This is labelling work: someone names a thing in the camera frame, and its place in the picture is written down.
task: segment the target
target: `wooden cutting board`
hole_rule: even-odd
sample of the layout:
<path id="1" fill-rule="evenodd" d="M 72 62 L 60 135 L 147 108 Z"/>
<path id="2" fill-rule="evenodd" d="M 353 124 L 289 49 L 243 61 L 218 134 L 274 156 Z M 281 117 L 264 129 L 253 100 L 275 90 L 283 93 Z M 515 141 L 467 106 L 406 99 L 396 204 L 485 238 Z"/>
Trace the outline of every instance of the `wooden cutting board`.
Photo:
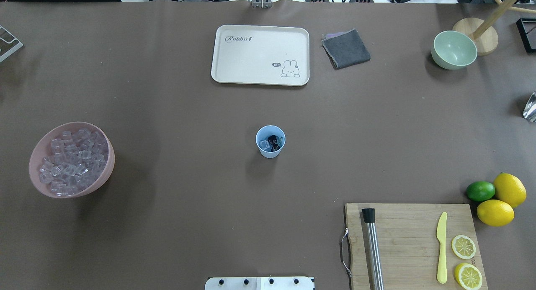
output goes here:
<path id="1" fill-rule="evenodd" d="M 372 289 L 365 251 L 367 229 L 362 208 L 376 210 L 376 232 L 385 290 L 463 290 L 454 278 L 454 268 L 463 262 L 473 264 L 480 270 L 484 278 L 480 289 L 488 289 L 468 204 L 347 203 L 345 212 L 353 290 Z M 446 284 L 440 284 L 436 279 L 439 258 L 436 228 L 443 212 L 448 214 Z M 461 259 L 452 251 L 452 238 L 459 234 L 466 235 L 475 242 L 477 253 L 472 259 Z"/>

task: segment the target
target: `gray cloth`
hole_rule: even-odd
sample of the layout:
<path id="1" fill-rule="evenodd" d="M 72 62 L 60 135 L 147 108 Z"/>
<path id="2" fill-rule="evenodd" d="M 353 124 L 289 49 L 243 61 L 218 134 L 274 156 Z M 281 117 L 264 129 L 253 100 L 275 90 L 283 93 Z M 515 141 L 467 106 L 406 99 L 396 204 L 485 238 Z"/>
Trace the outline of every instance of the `gray cloth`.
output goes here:
<path id="1" fill-rule="evenodd" d="M 327 34 L 322 39 L 327 54 L 335 69 L 341 69 L 370 60 L 370 53 L 363 44 L 358 31 L 352 29 L 342 33 Z"/>

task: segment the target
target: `yellow knife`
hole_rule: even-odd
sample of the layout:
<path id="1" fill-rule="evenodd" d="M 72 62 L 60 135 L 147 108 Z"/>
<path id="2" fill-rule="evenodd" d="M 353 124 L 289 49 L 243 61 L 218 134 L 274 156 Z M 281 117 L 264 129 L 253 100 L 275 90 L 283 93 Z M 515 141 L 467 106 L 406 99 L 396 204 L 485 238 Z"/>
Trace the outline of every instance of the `yellow knife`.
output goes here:
<path id="1" fill-rule="evenodd" d="M 437 282 L 446 283 L 446 213 L 443 212 L 437 223 L 437 240 L 439 240 L 439 262 L 437 263 Z"/>

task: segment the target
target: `lemon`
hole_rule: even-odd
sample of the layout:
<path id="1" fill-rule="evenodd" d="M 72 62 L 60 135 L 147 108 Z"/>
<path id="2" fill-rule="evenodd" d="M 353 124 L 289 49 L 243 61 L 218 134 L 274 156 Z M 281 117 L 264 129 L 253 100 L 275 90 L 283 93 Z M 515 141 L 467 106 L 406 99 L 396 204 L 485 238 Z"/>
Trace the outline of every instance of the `lemon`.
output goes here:
<path id="1" fill-rule="evenodd" d="M 495 195 L 495 187 L 488 181 L 476 181 L 467 187 L 466 193 L 469 199 L 482 202 L 491 199 Z"/>
<path id="2" fill-rule="evenodd" d="M 466 290 L 477 290 L 482 286 L 480 270 L 469 263 L 460 263 L 454 268 L 456 282 Z"/>
<path id="3" fill-rule="evenodd" d="M 527 191 L 521 180 L 506 172 L 499 174 L 493 185 L 497 199 L 510 204 L 513 208 L 519 206 L 527 198 Z"/>
<path id="4" fill-rule="evenodd" d="M 503 226 L 513 220 L 513 208 L 500 200 L 488 200 L 477 207 L 480 221 L 491 226 Z"/>
<path id="5" fill-rule="evenodd" d="M 459 258 L 470 259 L 477 253 L 477 246 L 466 235 L 457 235 L 452 239 L 452 250 Z"/>

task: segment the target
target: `black cap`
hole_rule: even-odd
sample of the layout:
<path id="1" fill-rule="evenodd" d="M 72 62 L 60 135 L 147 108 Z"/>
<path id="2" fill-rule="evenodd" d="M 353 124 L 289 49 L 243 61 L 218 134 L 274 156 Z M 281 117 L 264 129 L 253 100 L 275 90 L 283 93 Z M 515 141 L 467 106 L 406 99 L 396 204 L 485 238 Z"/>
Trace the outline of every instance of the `black cap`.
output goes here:
<path id="1" fill-rule="evenodd" d="M 361 211 L 363 212 L 365 223 L 374 223 L 374 208 L 363 208 Z"/>

